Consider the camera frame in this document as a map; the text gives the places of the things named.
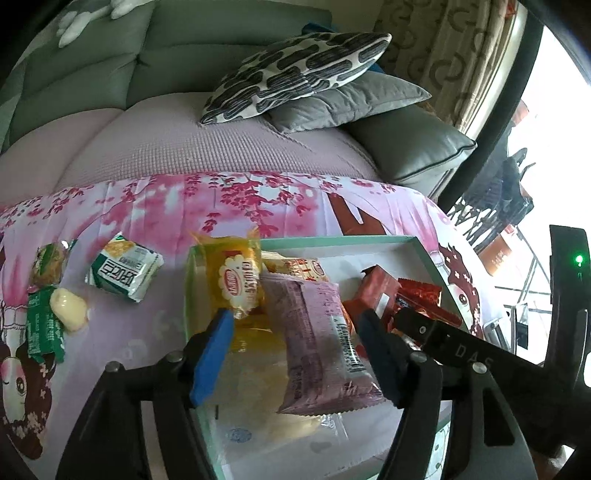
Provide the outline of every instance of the red chocolate wrapper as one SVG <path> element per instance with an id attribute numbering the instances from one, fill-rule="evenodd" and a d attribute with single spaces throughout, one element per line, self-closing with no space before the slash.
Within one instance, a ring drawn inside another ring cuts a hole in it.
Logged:
<path id="1" fill-rule="evenodd" d="M 448 312 L 447 310 L 443 310 L 441 307 L 433 303 L 425 301 L 424 299 L 412 294 L 398 292 L 398 295 L 396 296 L 396 302 L 392 314 L 392 319 L 388 324 L 389 332 L 396 328 L 394 315 L 397 311 L 403 309 L 404 307 L 410 307 L 413 310 L 416 310 L 417 312 L 429 317 L 430 319 L 448 323 L 456 328 L 461 327 L 463 323 L 463 320 L 460 317 Z"/>
<path id="2" fill-rule="evenodd" d="M 400 283 L 400 293 L 405 295 L 410 294 L 426 300 L 429 303 L 433 303 L 438 307 L 441 306 L 442 288 L 439 285 L 423 283 L 408 278 L 399 278 L 398 282 Z"/>
<path id="3" fill-rule="evenodd" d="M 362 311 L 372 309 L 386 327 L 392 317 L 400 283 L 379 265 L 366 268 L 363 273 L 365 276 L 353 298 L 355 305 L 352 300 L 345 300 L 343 307 L 353 319 Z"/>

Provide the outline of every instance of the pink snack package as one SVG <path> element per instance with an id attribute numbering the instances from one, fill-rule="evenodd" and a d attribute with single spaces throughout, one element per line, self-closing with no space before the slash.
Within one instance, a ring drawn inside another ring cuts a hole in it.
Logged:
<path id="1" fill-rule="evenodd" d="M 277 273 L 262 273 L 261 283 L 287 344 L 289 383 L 277 413 L 324 415 L 384 401 L 351 344 L 338 285 Z"/>

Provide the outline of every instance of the throw pillow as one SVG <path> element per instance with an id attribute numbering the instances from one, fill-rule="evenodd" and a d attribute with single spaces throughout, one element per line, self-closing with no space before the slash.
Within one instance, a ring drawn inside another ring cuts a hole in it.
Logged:
<path id="1" fill-rule="evenodd" d="M 344 126 L 373 157 L 381 177 L 411 186 L 419 176 L 459 166 L 476 142 L 425 110 L 410 105 Z"/>
<path id="2" fill-rule="evenodd" d="M 310 22 L 304 25 L 304 28 L 301 29 L 302 35 L 307 35 L 308 33 L 314 32 L 328 32 L 328 33 L 336 33 L 336 30 L 332 28 L 324 27 L 322 25 L 318 25 L 318 23 Z M 370 68 L 368 68 L 368 72 L 378 72 L 378 73 L 385 73 L 382 70 L 382 67 L 378 65 L 378 63 L 374 63 Z"/>
<path id="3" fill-rule="evenodd" d="M 267 112 L 281 133 L 338 127 L 430 98 L 421 87 L 384 73 L 365 72 L 347 85 L 291 100 Z"/>
<path id="4" fill-rule="evenodd" d="M 270 45 L 225 76 L 207 101 L 202 124 L 260 115 L 282 103 L 355 80 L 392 35 L 311 33 Z"/>

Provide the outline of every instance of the snack package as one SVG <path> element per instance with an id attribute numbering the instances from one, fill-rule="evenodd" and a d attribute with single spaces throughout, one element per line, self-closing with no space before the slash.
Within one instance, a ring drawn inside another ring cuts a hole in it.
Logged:
<path id="1" fill-rule="evenodd" d="M 397 311 L 404 307 L 410 307 L 433 320 L 446 322 L 450 325 L 453 325 L 454 327 L 459 328 L 462 326 L 463 323 L 463 320 L 460 317 L 448 312 L 447 310 L 442 309 L 438 305 L 425 301 L 424 299 L 412 295 L 410 293 L 399 292 L 396 297 L 396 305 L 394 307 L 394 311 L 392 312 L 392 319 L 388 323 L 389 332 L 396 328 L 394 315 Z"/>
<path id="2" fill-rule="evenodd" d="M 37 250 L 29 279 L 29 285 L 33 289 L 58 285 L 74 243 L 76 241 L 54 242 Z"/>
<path id="3" fill-rule="evenodd" d="M 400 283 L 401 293 L 411 294 L 438 307 L 441 306 L 441 292 L 443 289 L 439 285 L 409 280 L 408 278 L 399 278 L 398 282 Z"/>
<path id="4" fill-rule="evenodd" d="M 289 383 L 278 413 L 340 413 L 384 401 L 351 344 L 337 285 L 273 273 L 261 283 L 287 344 Z"/>
<path id="5" fill-rule="evenodd" d="M 139 302 L 162 265 L 161 254 L 127 240 L 119 232 L 92 262 L 86 283 Z"/>
<path id="6" fill-rule="evenodd" d="M 41 288 L 29 294 L 27 309 L 27 341 L 29 357 L 43 363 L 43 355 L 54 353 L 56 362 L 64 361 L 64 332 L 51 311 L 50 298 L 56 288 Z"/>
<path id="7" fill-rule="evenodd" d="M 317 258 L 263 258 L 263 262 L 271 273 L 293 275 L 303 280 L 329 280 Z"/>
<path id="8" fill-rule="evenodd" d="M 206 269 L 211 316 L 220 308 L 230 309 L 239 320 L 237 327 L 260 326 L 247 320 L 262 303 L 258 286 L 262 268 L 258 230 L 251 231 L 247 238 L 193 236 Z"/>
<path id="9" fill-rule="evenodd" d="M 317 258 L 287 258 L 275 252 L 263 252 L 262 260 L 271 273 L 283 273 L 310 281 L 330 281 Z M 355 332 L 351 317 L 342 306 L 343 317 L 347 322 L 349 333 Z"/>
<path id="10" fill-rule="evenodd" d="M 366 309 L 374 310 L 386 327 L 392 317 L 400 283 L 379 265 L 366 268 L 363 273 L 365 276 L 353 299 Z M 360 313 L 359 308 L 353 308 L 351 300 L 344 301 L 343 306 L 352 318 Z"/>

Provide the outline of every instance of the green snack package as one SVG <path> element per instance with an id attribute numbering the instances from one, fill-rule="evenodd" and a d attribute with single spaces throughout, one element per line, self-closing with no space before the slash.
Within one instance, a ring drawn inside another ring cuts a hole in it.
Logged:
<path id="1" fill-rule="evenodd" d="M 127 240 L 120 232 L 92 262 L 86 283 L 139 302 L 162 265 L 161 254 Z"/>
<path id="2" fill-rule="evenodd" d="M 56 362 L 64 361 L 64 330 L 51 311 L 49 299 L 55 287 L 45 287 L 29 294 L 27 341 L 29 357 L 42 364 L 43 355 L 54 353 Z"/>
<path id="3" fill-rule="evenodd" d="M 75 243 L 75 240 L 71 242 L 64 240 L 39 247 L 31 269 L 30 286 L 44 288 L 58 285 Z"/>

